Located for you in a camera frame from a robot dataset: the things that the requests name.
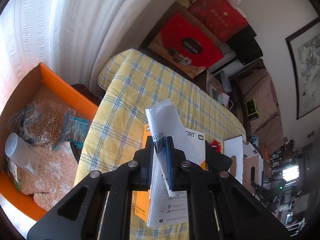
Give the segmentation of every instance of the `oval black label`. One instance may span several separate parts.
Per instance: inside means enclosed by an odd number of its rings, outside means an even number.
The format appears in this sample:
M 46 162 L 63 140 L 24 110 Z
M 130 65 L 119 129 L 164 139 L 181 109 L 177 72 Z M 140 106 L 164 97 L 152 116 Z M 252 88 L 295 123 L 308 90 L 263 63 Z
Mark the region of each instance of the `oval black label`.
M 187 52 L 192 54 L 200 54 L 202 52 L 200 43 L 193 38 L 184 38 L 181 43 Z

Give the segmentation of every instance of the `white curtain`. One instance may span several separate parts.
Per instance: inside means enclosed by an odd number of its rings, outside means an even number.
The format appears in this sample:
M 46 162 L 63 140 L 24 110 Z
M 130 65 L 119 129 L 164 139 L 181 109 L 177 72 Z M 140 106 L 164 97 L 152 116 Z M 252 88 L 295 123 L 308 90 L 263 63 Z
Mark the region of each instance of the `white curtain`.
M 10 0 L 0 15 L 0 112 L 40 61 L 95 92 L 106 60 L 137 48 L 174 1 Z

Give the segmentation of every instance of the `yellow plaid cloth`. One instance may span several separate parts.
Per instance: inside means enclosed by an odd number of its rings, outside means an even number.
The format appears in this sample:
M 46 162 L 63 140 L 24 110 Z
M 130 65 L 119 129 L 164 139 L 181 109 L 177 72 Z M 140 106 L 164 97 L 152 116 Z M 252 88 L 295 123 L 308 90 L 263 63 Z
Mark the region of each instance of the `yellow plaid cloth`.
M 205 139 L 223 141 L 239 134 L 241 123 L 231 112 L 196 85 L 134 49 L 106 62 L 98 83 L 107 92 L 84 142 L 75 184 L 90 171 L 115 170 L 132 160 L 141 145 L 147 123 L 145 108 L 171 99 L 183 125 L 205 133 Z M 132 197 L 130 239 L 188 239 L 188 224 L 148 228 L 134 214 Z

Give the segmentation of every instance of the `barcode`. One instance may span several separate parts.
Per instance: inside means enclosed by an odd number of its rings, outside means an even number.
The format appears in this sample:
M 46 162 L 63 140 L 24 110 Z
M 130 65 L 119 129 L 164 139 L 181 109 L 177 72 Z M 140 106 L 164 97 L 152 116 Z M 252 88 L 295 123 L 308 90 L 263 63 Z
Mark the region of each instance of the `barcode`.
M 155 150 L 156 153 L 159 153 L 163 150 L 164 148 L 164 140 L 165 140 L 165 136 L 163 136 L 161 139 L 157 140 L 156 142 L 153 142 L 155 145 Z

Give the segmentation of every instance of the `red gift box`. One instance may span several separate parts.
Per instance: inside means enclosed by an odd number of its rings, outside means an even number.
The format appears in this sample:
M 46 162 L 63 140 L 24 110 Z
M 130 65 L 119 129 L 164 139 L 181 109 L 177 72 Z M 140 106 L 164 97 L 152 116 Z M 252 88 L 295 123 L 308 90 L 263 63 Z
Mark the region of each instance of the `red gift box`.
M 192 78 L 223 58 L 212 40 L 180 13 L 162 28 L 149 48 Z
M 247 20 L 227 0 L 198 0 L 188 11 L 222 43 L 249 25 Z

